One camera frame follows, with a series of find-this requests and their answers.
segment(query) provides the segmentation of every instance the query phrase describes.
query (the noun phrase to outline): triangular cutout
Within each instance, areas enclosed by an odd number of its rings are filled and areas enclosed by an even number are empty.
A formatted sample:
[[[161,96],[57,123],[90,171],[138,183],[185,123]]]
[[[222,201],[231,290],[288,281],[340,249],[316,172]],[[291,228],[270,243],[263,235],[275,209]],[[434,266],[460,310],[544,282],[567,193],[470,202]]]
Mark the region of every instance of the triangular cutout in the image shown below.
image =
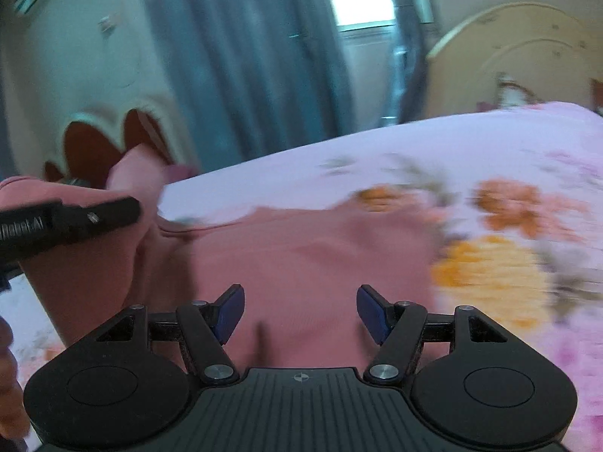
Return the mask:
[[[129,342],[134,335],[134,316],[126,316],[96,340],[98,342]]]
[[[503,344],[507,341],[507,338],[488,325],[485,321],[476,318],[475,316],[469,318],[469,332],[471,333],[471,341],[479,344]]]

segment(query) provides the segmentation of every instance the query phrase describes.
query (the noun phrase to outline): pink cloth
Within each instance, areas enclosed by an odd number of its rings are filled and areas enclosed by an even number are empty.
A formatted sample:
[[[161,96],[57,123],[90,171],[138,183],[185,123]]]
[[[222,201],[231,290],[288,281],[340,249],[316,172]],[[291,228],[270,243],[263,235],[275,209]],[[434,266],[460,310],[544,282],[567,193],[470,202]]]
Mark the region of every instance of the pink cloth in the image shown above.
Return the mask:
[[[361,284],[433,309],[435,246],[415,207],[367,212],[350,200],[319,211],[262,208],[223,226],[190,227],[157,216],[165,181],[162,164],[139,147],[112,170],[106,191],[32,178],[0,184],[1,209],[53,198],[81,206],[125,195],[141,202],[137,224],[23,262],[66,344],[130,304],[166,312],[213,301],[239,283],[245,314],[226,346],[239,369],[362,370],[376,346],[356,313]]]

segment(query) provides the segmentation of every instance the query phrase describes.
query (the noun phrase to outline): circular logo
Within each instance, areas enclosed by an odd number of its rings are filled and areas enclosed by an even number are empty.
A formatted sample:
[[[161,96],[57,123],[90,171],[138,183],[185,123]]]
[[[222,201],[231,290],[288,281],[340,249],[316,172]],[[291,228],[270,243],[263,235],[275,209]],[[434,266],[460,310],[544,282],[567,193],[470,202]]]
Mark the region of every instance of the circular logo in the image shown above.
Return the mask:
[[[306,382],[308,379],[310,379],[310,376],[300,372],[299,374],[295,374],[293,379],[295,379],[297,382]]]

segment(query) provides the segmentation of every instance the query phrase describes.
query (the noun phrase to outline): floral bedsheet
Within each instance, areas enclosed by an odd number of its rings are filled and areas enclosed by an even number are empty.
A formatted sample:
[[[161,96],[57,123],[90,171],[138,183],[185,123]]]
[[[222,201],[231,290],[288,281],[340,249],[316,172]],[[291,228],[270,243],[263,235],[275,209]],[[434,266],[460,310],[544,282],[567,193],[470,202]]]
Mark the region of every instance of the floral bedsheet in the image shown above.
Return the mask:
[[[223,223],[349,197],[421,205],[438,310],[475,305],[562,368],[579,402],[565,443],[603,451],[603,118],[546,104],[362,132],[168,185],[160,212]],[[44,324],[38,342],[15,331],[22,382],[58,351]]]

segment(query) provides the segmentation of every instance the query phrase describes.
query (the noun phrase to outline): yellow flower print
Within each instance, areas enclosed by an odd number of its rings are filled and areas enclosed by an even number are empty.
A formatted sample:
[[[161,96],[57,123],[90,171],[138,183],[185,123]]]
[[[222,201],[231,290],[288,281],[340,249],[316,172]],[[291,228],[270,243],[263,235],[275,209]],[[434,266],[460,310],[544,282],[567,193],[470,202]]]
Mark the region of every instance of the yellow flower print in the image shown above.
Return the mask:
[[[432,276],[455,305],[474,305],[518,336],[548,319],[548,276],[536,254],[502,236],[454,243]]]

